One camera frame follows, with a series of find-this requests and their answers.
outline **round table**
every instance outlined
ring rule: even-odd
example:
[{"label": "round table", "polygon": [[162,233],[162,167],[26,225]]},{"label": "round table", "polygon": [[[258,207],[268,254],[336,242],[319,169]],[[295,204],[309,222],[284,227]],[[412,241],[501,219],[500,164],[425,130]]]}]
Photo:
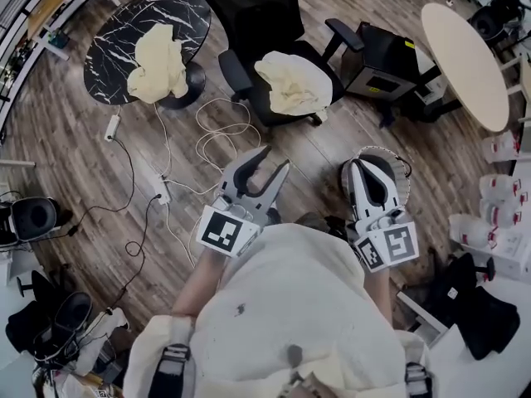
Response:
[{"label": "round table", "polygon": [[438,69],[459,100],[446,104],[446,109],[462,105],[486,129],[504,129],[509,120],[504,78],[477,31],[453,10],[437,3],[427,4],[421,19]]},{"label": "round table", "polygon": [[188,93],[176,99],[171,94],[163,106],[180,109],[191,104],[205,87],[205,73],[191,61],[208,34],[210,7],[204,0],[131,0],[120,7],[98,31],[85,58],[85,87],[105,104],[138,100],[127,92],[127,78],[139,65],[134,59],[137,41],[155,23],[173,25],[173,39],[183,43]]}]

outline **chair armrest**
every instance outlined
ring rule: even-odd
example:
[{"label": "chair armrest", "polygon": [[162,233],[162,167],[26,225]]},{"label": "chair armrest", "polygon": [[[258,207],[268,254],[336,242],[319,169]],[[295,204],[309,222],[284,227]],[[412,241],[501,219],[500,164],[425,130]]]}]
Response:
[{"label": "chair armrest", "polygon": [[359,35],[352,31],[339,19],[327,19],[324,21],[324,23],[334,32],[332,40],[330,40],[330,43],[326,46],[326,49],[323,53],[323,59],[325,61],[328,61],[330,57],[332,57],[342,43],[345,43],[350,50],[356,52],[363,50],[365,47]]},{"label": "chair armrest", "polygon": [[324,21],[328,28],[330,28],[335,34],[339,35],[352,51],[361,51],[365,47],[362,39],[356,34],[350,27],[347,27],[339,19],[327,19]]},{"label": "chair armrest", "polygon": [[224,51],[217,59],[225,80],[235,93],[252,87],[251,78],[232,49]]}]

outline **power strip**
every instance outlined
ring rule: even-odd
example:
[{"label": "power strip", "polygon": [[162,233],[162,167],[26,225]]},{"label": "power strip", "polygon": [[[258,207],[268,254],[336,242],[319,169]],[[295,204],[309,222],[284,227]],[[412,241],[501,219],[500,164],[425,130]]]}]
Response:
[{"label": "power strip", "polygon": [[160,195],[158,203],[161,205],[166,205],[167,203],[171,202],[172,196],[169,194],[168,184],[164,182],[164,179],[160,176],[160,174],[153,172],[153,176],[150,180],[153,188],[155,189],[155,193]]},{"label": "power strip", "polygon": [[118,129],[120,117],[119,115],[113,115],[110,117],[109,125],[107,126],[107,131],[105,131],[105,140],[112,142],[114,136],[116,135],[116,130]]}]

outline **crumpled towel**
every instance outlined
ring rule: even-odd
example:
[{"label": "crumpled towel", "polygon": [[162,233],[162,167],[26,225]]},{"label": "crumpled towel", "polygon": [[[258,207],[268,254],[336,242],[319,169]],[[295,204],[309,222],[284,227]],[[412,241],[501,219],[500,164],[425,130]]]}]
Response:
[{"label": "crumpled towel", "polygon": [[304,57],[272,51],[255,70],[271,86],[271,110],[277,114],[312,114],[332,102],[332,80]]},{"label": "crumpled towel", "polygon": [[146,103],[155,103],[171,91],[175,97],[188,92],[180,40],[173,41],[173,26],[157,23],[134,48],[140,67],[129,74],[127,91]]}]

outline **marble table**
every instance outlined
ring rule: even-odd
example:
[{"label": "marble table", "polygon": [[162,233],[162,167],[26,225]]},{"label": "marble table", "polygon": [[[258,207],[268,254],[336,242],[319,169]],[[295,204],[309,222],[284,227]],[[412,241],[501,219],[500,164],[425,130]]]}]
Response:
[{"label": "marble table", "polygon": [[210,7],[204,0],[131,0],[120,7],[98,31],[85,58],[85,87],[104,104],[127,104],[137,97],[127,92],[127,78],[138,67],[134,47],[155,23],[173,25],[173,39],[183,43],[188,93],[180,99],[171,94],[162,106],[180,109],[199,97],[205,73],[191,61],[208,34]]}]

